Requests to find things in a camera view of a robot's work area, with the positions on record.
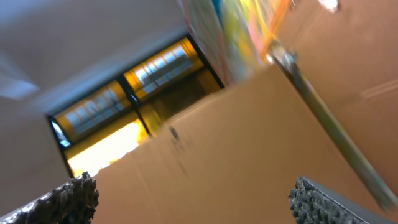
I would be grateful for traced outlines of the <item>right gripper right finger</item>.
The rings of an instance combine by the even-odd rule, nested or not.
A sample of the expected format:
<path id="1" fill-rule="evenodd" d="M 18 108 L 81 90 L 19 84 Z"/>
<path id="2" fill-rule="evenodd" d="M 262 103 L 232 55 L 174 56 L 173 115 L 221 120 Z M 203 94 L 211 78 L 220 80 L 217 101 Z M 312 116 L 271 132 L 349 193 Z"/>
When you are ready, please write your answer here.
<path id="1" fill-rule="evenodd" d="M 306 177 L 297 178 L 288 199 L 298 224 L 394 224 Z"/>

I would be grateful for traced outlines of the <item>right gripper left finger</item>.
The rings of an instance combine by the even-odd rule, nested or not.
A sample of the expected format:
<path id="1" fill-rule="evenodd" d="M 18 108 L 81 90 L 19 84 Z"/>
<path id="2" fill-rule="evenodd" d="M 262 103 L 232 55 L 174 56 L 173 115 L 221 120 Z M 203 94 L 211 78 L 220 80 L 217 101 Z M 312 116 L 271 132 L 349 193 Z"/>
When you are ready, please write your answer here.
<path id="1" fill-rule="evenodd" d="M 1 217 L 1 224 L 91 224 L 99 205 L 96 180 L 87 172 Z"/>

